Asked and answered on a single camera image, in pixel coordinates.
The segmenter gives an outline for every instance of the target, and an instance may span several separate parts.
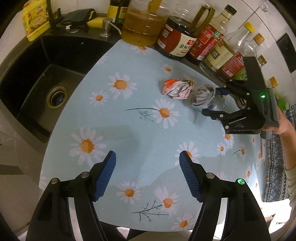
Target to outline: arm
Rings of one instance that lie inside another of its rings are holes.
[[[291,170],[296,167],[296,131],[280,108],[278,108],[278,113],[279,127],[264,127],[263,130],[272,130],[275,134],[279,134],[284,150],[286,170]]]

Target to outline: sink drain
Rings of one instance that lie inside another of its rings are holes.
[[[46,97],[47,107],[57,109],[61,107],[67,100],[68,91],[64,86],[54,87]]]

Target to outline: human hand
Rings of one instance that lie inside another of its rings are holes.
[[[263,127],[263,131],[273,131],[275,134],[283,134],[288,130],[291,125],[291,122],[286,118],[286,116],[282,113],[281,109],[277,106],[278,114],[279,114],[279,127]]]

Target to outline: blue gripper pad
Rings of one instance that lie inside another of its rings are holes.
[[[182,151],[180,153],[179,163],[192,196],[200,201],[201,184],[192,169],[192,165],[194,165],[194,163],[191,161],[186,151]]]
[[[105,193],[107,185],[110,181],[111,175],[114,171],[116,165],[116,154],[112,151],[111,155],[107,160],[104,160],[105,165],[102,168],[102,171],[96,180],[95,192],[94,197],[97,201],[100,197],[102,197]]]

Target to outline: yellow oil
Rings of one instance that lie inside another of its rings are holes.
[[[148,11],[128,9],[122,28],[122,39],[137,46],[153,45],[167,16],[151,14]]]

